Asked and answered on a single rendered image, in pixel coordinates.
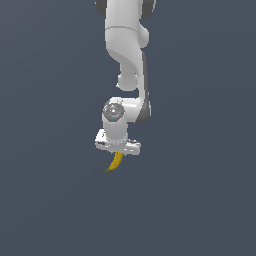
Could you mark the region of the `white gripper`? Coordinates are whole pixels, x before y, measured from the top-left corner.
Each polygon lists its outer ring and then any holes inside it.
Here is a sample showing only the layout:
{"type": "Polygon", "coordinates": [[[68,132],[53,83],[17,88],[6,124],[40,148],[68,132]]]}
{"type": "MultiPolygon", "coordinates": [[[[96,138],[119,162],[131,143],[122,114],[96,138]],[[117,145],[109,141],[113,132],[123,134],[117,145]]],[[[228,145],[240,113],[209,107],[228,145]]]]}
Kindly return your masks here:
{"type": "Polygon", "coordinates": [[[110,142],[106,137],[104,129],[100,129],[95,138],[97,149],[108,151],[110,153],[123,153],[124,155],[139,155],[141,143],[136,140],[124,139],[119,143],[110,142]]]}

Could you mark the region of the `yellow banana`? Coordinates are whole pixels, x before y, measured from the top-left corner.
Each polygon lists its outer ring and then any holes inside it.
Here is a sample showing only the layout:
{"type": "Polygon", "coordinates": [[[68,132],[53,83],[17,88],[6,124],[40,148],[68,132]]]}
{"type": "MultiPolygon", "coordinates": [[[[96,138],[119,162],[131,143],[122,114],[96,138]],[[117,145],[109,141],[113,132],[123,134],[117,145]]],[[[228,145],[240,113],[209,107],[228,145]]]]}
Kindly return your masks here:
{"type": "Polygon", "coordinates": [[[114,159],[113,159],[112,163],[110,164],[110,166],[108,167],[107,171],[115,170],[122,162],[122,158],[123,158],[123,154],[116,152],[114,159]]]}

